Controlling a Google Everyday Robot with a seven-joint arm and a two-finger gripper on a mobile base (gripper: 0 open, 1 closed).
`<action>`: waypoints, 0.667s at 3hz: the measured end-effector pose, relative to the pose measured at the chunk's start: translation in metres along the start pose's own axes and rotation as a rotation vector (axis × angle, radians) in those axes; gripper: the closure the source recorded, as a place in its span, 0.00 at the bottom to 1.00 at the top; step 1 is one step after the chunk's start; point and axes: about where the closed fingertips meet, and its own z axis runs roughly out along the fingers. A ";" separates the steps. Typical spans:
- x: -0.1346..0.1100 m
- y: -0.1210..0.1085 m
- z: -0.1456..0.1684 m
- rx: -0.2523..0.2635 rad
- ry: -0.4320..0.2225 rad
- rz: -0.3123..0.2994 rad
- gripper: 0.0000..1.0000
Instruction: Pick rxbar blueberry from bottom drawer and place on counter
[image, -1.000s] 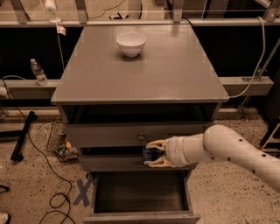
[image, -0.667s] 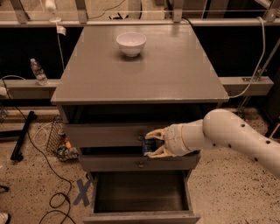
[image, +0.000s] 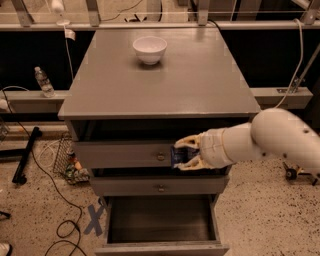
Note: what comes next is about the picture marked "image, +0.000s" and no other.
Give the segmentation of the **white gripper wrist block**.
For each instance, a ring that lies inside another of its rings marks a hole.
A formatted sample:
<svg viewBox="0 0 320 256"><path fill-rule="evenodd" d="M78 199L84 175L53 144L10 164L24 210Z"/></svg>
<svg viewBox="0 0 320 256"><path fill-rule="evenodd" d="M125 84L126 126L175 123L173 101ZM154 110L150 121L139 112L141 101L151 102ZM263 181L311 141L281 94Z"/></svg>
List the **white gripper wrist block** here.
<svg viewBox="0 0 320 256"><path fill-rule="evenodd" d="M229 166L233 161L227 156L223 142L225 128L210 129L200 135L189 135L175 142L175 148L200 148L200 156L196 156L187 163L174 165L181 171L200 169L220 169Z"/></svg>

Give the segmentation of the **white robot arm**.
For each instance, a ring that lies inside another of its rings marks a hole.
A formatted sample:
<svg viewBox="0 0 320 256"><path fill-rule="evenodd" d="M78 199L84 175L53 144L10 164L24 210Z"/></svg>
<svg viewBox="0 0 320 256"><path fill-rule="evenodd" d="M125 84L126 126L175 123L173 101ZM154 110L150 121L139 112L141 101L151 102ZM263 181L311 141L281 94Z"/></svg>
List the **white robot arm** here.
<svg viewBox="0 0 320 256"><path fill-rule="evenodd" d="M173 165L182 171L219 169L240 161L280 157L314 177L320 173L320 136L281 108L265 109L244 124L184 137L174 147L197 151L191 159Z"/></svg>

